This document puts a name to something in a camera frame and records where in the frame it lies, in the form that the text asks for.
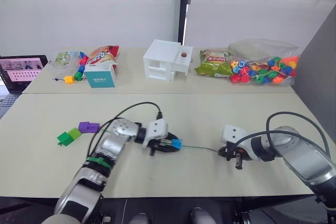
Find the purple block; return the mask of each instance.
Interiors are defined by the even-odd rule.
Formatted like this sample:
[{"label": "purple block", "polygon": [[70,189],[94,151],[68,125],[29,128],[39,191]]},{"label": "purple block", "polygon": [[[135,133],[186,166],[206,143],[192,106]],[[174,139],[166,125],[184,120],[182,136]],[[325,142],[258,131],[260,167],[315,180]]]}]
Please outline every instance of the purple block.
[{"label": "purple block", "polygon": [[90,123],[88,125],[88,133],[96,133],[99,131],[99,123]]},{"label": "purple block", "polygon": [[80,122],[78,126],[78,130],[81,133],[88,133],[89,122]]}]

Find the green wire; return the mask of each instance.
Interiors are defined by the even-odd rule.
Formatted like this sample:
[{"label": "green wire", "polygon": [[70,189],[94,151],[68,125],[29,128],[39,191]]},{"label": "green wire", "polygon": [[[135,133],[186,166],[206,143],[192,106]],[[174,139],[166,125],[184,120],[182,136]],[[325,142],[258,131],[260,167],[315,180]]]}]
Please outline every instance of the green wire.
[{"label": "green wire", "polygon": [[[166,143],[166,142],[161,142],[162,144],[168,144],[168,145],[171,145],[171,143]],[[208,148],[208,147],[200,147],[200,146],[190,146],[190,145],[181,145],[183,147],[188,147],[188,148],[196,148],[196,149],[205,149],[205,150],[208,150],[208,151],[212,151],[212,152],[215,152],[217,153],[218,151],[214,150],[214,149],[211,149],[211,148]]]}]

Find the floor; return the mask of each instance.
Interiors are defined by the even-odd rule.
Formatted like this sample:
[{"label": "floor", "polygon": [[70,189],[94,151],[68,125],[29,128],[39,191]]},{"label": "floor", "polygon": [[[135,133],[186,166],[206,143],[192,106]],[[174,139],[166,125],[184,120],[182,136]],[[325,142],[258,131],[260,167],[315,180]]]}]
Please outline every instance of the floor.
[{"label": "floor", "polygon": [[[15,198],[0,197],[0,208],[21,203]],[[191,224],[189,213],[194,207],[207,210],[217,224],[232,223],[234,204],[211,198],[131,198],[105,199],[103,212],[111,217],[112,224],[128,224],[133,216],[145,212],[153,224]],[[8,214],[0,215],[1,224],[38,224],[53,213],[52,207],[30,206]],[[249,213],[251,224],[309,224],[291,219],[273,208],[255,210]]]}]

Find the white wall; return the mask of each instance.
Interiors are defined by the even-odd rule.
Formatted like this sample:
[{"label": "white wall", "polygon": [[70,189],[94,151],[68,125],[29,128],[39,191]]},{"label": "white wall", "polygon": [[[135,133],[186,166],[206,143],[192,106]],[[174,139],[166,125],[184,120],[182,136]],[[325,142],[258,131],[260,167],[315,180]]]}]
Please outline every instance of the white wall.
[{"label": "white wall", "polygon": [[226,47],[243,38],[291,42],[303,51],[336,0],[191,0],[185,44]]},{"label": "white wall", "polygon": [[0,0],[0,55],[177,40],[180,0]]}]

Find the chip bag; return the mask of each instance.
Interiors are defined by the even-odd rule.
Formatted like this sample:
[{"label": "chip bag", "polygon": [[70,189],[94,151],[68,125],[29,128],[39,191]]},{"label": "chip bag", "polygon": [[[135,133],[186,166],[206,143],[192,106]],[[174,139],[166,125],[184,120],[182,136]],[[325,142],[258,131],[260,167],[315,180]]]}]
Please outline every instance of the chip bag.
[{"label": "chip bag", "polygon": [[230,77],[233,75],[229,64],[230,53],[224,50],[205,49],[199,53],[201,65],[195,68],[198,74],[211,77]]},{"label": "chip bag", "polygon": [[105,46],[99,47],[95,51],[91,52],[87,64],[99,64],[108,63],[113,64],[113,68],[117,67],[117,53],[119,46]]}]

